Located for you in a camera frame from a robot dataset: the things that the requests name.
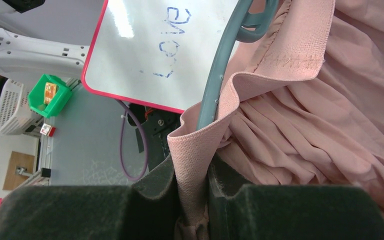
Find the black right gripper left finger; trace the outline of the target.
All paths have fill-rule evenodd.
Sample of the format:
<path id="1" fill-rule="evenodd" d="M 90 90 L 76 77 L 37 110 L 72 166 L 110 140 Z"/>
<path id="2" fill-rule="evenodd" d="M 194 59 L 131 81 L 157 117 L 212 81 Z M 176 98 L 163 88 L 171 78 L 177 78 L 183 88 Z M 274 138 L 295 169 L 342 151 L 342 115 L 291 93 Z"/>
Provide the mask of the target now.
<path id="1" fill-rule="evenodd" d="M 0 206 L 0 240 L 172 240 L 171 157 L 132 185 L 25 186 Z"/>

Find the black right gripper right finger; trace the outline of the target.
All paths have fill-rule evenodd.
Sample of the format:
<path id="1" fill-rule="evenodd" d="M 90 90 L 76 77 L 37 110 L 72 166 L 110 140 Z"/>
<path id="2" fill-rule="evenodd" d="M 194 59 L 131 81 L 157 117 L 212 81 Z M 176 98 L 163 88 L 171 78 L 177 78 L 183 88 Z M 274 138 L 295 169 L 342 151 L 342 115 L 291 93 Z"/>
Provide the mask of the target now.
<path id="1" fill-rule="evenodd" d="M 257 185 L 215 156 L 207 177 L 212 240 L 384 240 L 384 219 L 362 189 Z"/>

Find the pink pleated skirt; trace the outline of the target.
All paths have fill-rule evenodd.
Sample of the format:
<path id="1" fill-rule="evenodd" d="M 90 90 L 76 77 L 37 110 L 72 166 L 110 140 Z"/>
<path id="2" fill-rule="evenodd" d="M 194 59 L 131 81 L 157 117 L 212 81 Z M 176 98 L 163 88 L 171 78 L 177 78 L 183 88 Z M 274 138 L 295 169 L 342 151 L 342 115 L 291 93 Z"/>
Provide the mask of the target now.
<path id="1" fill-rule="evenodd" d="M 384 216 L 384 0 L 283 0 L 267 33 L 229 61 L 216 114 L 200 105 L 168 135 L 183 216 L 176 239 L 209 238 L 214 154 L 255 184 L 350 184 Z"/>

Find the teal hanger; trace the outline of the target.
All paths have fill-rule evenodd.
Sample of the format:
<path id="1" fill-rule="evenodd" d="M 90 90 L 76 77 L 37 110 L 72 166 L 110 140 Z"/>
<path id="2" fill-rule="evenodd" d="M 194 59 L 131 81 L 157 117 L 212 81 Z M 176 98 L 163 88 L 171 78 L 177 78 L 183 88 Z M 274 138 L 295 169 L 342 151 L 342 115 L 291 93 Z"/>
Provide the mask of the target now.
<path id="1" fill-rule="evenodd" d="M 208 126 L 216 118 L 224 75 L 235 43 L 254 43 L 261 39 L 267 32 L 279 4 L 277 0 L 266 0 L 262 12 L 250 13 L 252 3 L 251 0 L 239 0 L 222 33 L 206 81 L 196 124 L 197 130 Z"/>

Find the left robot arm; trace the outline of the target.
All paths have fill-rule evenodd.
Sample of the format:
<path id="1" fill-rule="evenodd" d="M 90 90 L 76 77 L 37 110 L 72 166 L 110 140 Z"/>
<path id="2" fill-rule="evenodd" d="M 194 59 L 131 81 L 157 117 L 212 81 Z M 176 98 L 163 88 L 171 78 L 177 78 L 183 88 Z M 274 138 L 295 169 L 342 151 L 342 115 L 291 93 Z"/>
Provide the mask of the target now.
<path id="1" fill-rule="evenodd" d="M 0 14 L 25 13 L 43 0 L 0 0 Z M 0 75 L 38 73 L 79 78 L 89 46 L 24 36 L 0 27 Z"/>

